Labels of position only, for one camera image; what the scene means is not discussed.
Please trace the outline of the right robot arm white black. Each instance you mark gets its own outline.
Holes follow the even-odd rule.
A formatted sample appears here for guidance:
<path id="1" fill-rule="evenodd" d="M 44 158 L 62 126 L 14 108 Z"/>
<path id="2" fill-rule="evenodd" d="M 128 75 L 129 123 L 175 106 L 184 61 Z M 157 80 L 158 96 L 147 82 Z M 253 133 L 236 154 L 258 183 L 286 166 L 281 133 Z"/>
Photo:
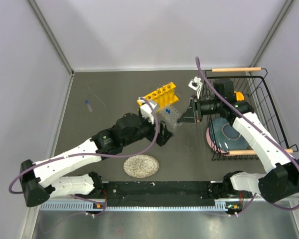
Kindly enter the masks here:
<path id="1" fill-rule="evenodd" d="M 203 98 L 203 83 L 195 77 L 189 87 L 196 91 L 190 98 L 190 105 L 178 119 L 183 123 L 198 123 L 206 115 L 219 115 L 209 127 L 210 138 L 217 149 L 224 149 L 225 142 L 217 139 L 222 131 L 220 122 L 230 126 L 260 159 L 265 174 L 233 172 L 224 177 L 223 192 L 228 197 L 240 191 L 260 194 L 267 202 L 275 203 L 283 198 L 299 193 L 299 159 L 294 159 L 282 149 L 260 122 L 251 105 L 242 93 L 234 89 L 230 79 L 217 79 L 206 84 L 214 92 L 211 98 Z"/>

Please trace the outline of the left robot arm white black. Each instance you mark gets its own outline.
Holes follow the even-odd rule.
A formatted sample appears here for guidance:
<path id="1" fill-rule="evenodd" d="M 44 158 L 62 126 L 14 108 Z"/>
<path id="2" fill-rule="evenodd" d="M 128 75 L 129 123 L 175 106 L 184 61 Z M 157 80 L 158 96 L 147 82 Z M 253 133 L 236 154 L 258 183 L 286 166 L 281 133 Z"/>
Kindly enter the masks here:
<path id="1" fill-rule="evenodd" d="M 154 122 L 127 113 L 108 129 L 102 130 L 79 146 L 43 161 L 30 159 L 21 164 L 20 184 L 27 207 L 35 207 L 50 198 L 66 195 L 99 197 L 103 192 L 101 177 L 96 172 L 68 177 L 67 174 L 91 163 L 117 157 L 123 148 L 144 138 L 164 146 L 173 137 L 166 123 Z"/>

